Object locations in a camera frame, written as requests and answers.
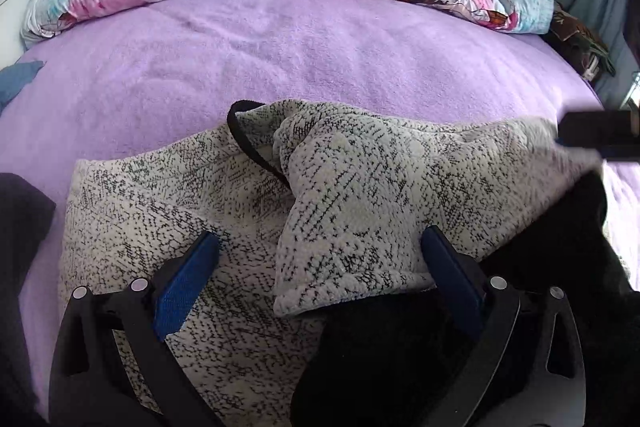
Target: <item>metal screw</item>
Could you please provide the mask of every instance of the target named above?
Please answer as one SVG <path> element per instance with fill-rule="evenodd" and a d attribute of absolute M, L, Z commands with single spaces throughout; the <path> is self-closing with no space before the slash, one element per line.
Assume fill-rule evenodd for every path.
<path fill-rule="evenodd" d="M 143 279 L 142 277 L 140 279 L 134 280 L 131 283 L 131 289 L 134 292 L 142 292 L 142 290 L 144 290 L 147 286 L 149 286 L 149 281 Z"/>
<path fill-rule="evenodd" d="M 551 286 L 551 288 L 549 288 L 549 293 L 551 293 L 551 295 L 556 299 L 564 298 L 564 292 L 560 288 L 558 288 L 558 286 Z"/>
<path fill-rule="evenodd" d="M 507 288 L 507 281 L 499 275 L 494 275 L 493 277 L 491 277 L 491 280 L 489 282 L 491 283 L 491 286 L 493 286 L 497 290 L 504 290 L 505 288 Z"/>
<path fill-rule="evenodd" d="M 74 299 L 81 299 L 86 295 L 86 286 L 78 286 L 72 293 Z"/>

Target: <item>blue fabric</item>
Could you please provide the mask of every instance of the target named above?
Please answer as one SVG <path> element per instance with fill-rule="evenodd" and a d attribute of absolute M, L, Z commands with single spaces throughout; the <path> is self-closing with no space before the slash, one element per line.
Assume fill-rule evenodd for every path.
<path fill-rule="evenodd" d="M 557 0 L 571 15 L 596 31 L 609 47 L 616 75 L 604 73 L 594 89 L 603 105 L 619 108 L 629 95 L 640 68 L 623 35 L 628 0 Z"/>
<path fill-rule="evenodd" d="M 20 62 L 0 70 L 0 114 L 22 88 L 31 82 L 44 62 Z"/>

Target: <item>purple blanket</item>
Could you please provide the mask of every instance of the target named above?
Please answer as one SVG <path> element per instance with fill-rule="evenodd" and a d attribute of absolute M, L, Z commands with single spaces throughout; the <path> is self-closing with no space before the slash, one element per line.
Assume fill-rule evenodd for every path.
<path fill-rule="evenodd" d="M 58 205 L 20 295 L 41 410 L 78 158 L 159 148 L 223 123 L 242 98 L 333 100 L 436 122 L 555 120 L 564 106 L 600 107 L 539 37 L 389 0 L 167 0 L 80 24 L 22 60 L 34 59 L 44 68 L 0 117 L 0 171 Z M 610 208 L 637 237 L 638 169 L 615 169 Z"/>

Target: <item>gray knit blanket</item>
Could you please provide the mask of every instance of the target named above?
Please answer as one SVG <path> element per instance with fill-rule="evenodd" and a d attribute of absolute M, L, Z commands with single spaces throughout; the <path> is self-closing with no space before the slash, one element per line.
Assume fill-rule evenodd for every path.
<path fill-rule="evenodd" d="M 117 291 L 184 253 L 202 230 L 220 263 L 182 330 L 178 363 L 228 426 L 288 425 L 321 314 L 302 312 L 433 281 L 419 238 L 438 225 L 480 260 L 585 172 L 540 119 L 440 125 L 338 103 L 284 100 L 238 115 L 290 190 L 241 152 L 226 125 L 158 151 L 81 160 L 66 209 L 60 296 Z M 135 390 L 152 405 L 126 341 Z"/>

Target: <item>blue pad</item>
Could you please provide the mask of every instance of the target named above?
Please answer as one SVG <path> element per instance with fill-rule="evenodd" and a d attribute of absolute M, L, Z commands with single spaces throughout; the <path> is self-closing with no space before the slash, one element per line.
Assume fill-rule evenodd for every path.
<path fill-rule="evenodd" d="M 473 258 L 456 252 L 435 225 L 422 233 L 420 249 L 456 327 L 478 340 L 484 328 L 482 270 Z"/>
<path fill-rule="evenodd" d="M 181 266 L 156 296 L 154 331 L 160 341 L 180 330 L 198 295 L 207 285 L 220 257 L 220 240 L 213 233 L 203 233 L 184 254 Z"/>

